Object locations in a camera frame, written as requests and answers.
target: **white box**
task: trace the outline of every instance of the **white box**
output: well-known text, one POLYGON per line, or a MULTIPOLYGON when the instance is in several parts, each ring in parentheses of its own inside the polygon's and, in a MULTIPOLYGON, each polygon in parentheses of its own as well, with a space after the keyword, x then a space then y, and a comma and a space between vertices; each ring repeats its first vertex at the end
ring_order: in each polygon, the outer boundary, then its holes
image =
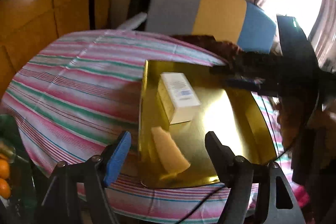
POLYGON ((191 121, 201 102, 183 73, 164 72, 157 88, 170 124, 191 121))

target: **gray cushion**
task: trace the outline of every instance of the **gray cushion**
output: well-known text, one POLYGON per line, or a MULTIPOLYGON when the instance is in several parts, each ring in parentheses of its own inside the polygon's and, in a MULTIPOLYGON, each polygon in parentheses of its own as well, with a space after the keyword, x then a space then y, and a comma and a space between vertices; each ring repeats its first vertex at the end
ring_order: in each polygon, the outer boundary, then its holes
POLYGON ((151 0, 145 31, 191 34, 200 0, 151 0))

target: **blue gripper pad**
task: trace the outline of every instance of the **blue gripper pad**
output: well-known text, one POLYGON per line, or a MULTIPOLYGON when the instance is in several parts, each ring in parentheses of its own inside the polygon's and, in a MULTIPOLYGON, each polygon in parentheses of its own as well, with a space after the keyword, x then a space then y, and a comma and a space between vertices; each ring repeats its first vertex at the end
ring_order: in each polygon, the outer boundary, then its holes
POLYGON ((111 183, 117 180, 130 147, 131 134, 128 131, 125 131, 124 136, 121 138, 115 151, 106 164, 106 175, 103 180, 105 187, 108 187, 111 183))

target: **blue cushion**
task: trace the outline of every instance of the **blue cushion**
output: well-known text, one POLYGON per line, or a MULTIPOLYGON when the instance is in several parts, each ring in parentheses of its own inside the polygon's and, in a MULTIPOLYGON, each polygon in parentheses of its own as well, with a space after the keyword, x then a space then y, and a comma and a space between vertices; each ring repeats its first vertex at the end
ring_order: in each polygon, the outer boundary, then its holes
POLYGON ((246 15, 237 45, 246 52, 269 53, 276 25, 262 9, 249 2, 246 5, 246 15))

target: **barcode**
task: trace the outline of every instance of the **barcode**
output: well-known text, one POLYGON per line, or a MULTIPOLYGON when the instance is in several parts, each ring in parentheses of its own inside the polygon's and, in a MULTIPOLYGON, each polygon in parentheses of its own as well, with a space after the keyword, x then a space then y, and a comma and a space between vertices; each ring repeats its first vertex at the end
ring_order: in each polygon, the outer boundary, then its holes
POLYGON ((181 95, 182 96, 191 95, 191 90, 182 90, 181 95))

